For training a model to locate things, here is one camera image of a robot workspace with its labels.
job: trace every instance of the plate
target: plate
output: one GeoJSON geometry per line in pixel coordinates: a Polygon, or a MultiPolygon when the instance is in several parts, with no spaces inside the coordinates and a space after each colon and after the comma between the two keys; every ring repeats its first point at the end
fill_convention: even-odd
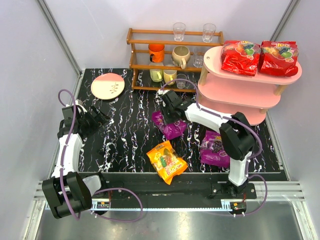
{"type": "Polygon", "coordinates": [[[125,89],[124,79],[115,73],[106,73],[98,76],[91,84],[92,94],[102,100],[118,97],[125,89]]]}

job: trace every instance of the orange snack bag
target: orange snack bag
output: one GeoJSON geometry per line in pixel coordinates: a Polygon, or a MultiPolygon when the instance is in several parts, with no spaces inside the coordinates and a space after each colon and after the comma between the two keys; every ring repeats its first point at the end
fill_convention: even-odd
{"type": "Polygon", "coordinates": [[[187,163],[176,155],[169,141],[158,144],[147,155],[158,175],[168,185],[175,175],[180,175],[187,169],[187,163]]]}

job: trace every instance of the cup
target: cup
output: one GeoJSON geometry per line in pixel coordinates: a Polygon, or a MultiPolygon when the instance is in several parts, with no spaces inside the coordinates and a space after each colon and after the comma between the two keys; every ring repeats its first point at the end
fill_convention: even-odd
{"type": "Polygon", "coordinates": [[[173,24],[173,37],[177,42],[181,42],[185,38],[186,25],[182,22],[173,24]]]}
{"type": "Polygon", "coordinates": [[[206,48],[203,46],[196,46],[193,49],[193,65],[196,68],[202,68],[204,64],[204,56],[206,53],[206,48]]]}
{"type": "MultiPolygon", "coordinates": [[[[151,62],[150,66],[163,66],[162,62],[151,62]]],[[[158,83],[162,81],[164,71],[162,69],[150,69],[150,77],[152,81],[158,83]]]]}
{"type": "Polygon", "coordinates": [[[202,40],[205,43],[211,43],[215,32],[216,32],[216,25],[212,23],[206,23],[205,25],[203,25],[202,40]]]}
{"type": "Polygon", "coordinates": [[[168,83],[177,78],[177,70],[163,70],[163,78],[165,83],[168,83]]]}
{"type": "Polygon", "coordinates": [[[172,51],[172,62],[175,66],[185,69],[190,60],[190,51],[186,46],[176,46],[172,51]]]}
{"type": "Polygon", "coordinates": [[[161,63],[165,59],[164,44],[149,44],[150,62],[161,63]]]}
{"type": "MultiPolygon", "coordinates": [[[[178,74],[178,75],[176,76],[176,79],[184,79],[184,80],[187,80],[187,76],[180,73],[180,74],[178,74]]],[[[177,81],[175,81],[175,83],[176,83],[176,87],[177,87],[178,89],[184,89],[184,88],[186,88],[186,81],[177,80],[177,81]]]]}

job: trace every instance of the shelf tier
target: shelf tier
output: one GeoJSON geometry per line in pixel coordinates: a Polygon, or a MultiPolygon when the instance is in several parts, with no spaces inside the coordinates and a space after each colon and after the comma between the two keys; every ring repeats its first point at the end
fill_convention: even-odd
{"type": "Polygon", "coordinates": [[[183,41],[174,41],[174,32],[167,30],[142,30],[129,28],[127,44],[165,44],[182,46],[216,47],[224,44],[223,32],[215,32],[213,42],[203,42],[201,31],[186,31],[183,41]]]}
{"type": "Polygon", "coordinates": [[[207,75],[204,85],[198,84],[198,88],[211,101],[259,109],[272,108],[281,98],[274,95],[277,88],[274,84],[226,79],[212,73],[207,75]]]}
{"type": "Polygon", "coordinates": [[[302,74],[302,68],[298,62],[296,66],[298,67],[298,73],[294,76],[281,77],[281,76],[271,76],[266,74],[261,74],[258,71],[255,76],[245,76],[240,74],[235,74],[229,71],[221,69],[221,50],[222,46],[217,46],[209,49],[204,54],[204,66],[212,74],[220,78],[225,79],[236,79],[249,82],[266,83],[266,84],[277,84],[277,85],[289,85],[297,81],[302,74]]]}
{"type": "Polygon", "coordinates": [[[190,60],[188,61],[186,68],[181,69],[179,66],[174,66],[172,61],[172,52],[165,51],[163,65],[164,66],[154,66],[149,65],[149,51],[148,50],[134,50],[133,55],[130,60],[129,67],[131,69],[139,69],[139,70],[149,70],[149,69],[163,69],[163,70],[177,70],[177,71],[184,71],[184,72],[201,72],[201,67],[194,67],[193,56],[191,56],[190,60]]]}
{"type": "MultiPolygon", "coordinates": [[[[187,79],[198,84],[198,79],[200,77],[199,72],[186,72],[186,71],[178,71],[177,74],[184,74],[187,76],[187,79]]],[[[147,90],[147,91],[158,91],[163,85],[165,81],[162,80],[161,82],[154,82],[150,77],[150,71],[148,70],[133,70],[133,78],[132,78],[132,89],[133,90],[147,90]]],[[[185,88],[179,89],[177,88],[176,83],[173,85],[167,85],[164,89],[166,90],[173,90],[175,92],[183,92],[183,93],[195,93],[196,90],[194,87],[186,83],[185,88]]]]}
{"type": "Polygon", "coordinates": [[[260,113],[259,108],[214,102],[210,101],[203,95],[201,96],[199,103],[207,108],[225,114],[235,114],[236,112],[241,112],[245,115],[251,126],[262,123],[266,118],[266,113],[260,113]]]}

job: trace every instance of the candy packet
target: candy packet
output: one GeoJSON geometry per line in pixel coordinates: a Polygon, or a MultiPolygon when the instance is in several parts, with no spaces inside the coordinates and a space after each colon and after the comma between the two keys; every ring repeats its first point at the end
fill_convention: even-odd
{"type": "Polygon", "coordinates": [[[259,59],[259,73],[291,77],[298,73],[299,55],[295,41],[263,41],[259,59]]]}
{"type": "Polygon", "coordinates": [[[177,156],[169,141],[158,144],[147,155],[158,175],[168,185],[175,175],[180,175],[187,169],[187,163],[177,156]]]}
{"type": "Polygon", "coordinates": [[[187,128],[187,124],[182,120],[165,125],[161,111],[152,113],[151,119],[168,140],[180,137],[187,128]]]}
{"type": "Polygon", "coordinates": [[[228,40],[221,51],[221,69],[235,74],[256,75],[260,45],[250,41],[228,40]]]}
{"type": "Polygon", "coordinates": [[[201,163],[229,168],[230,157],[224,150],[221,136],[215,131],[205,131],[200,147],[201,163]]]}

